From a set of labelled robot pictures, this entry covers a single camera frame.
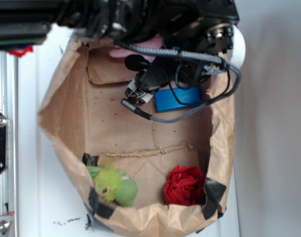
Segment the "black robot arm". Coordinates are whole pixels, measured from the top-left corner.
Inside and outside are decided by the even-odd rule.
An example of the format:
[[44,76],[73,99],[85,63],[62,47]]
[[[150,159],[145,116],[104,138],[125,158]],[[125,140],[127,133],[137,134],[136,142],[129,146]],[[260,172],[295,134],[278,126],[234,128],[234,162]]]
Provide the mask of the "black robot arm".
[[232,0],[0,0],[0,50],[42,44],[57,24],[86,42],[159,34],[169,47],[216,54],[233,47],[239,20]]

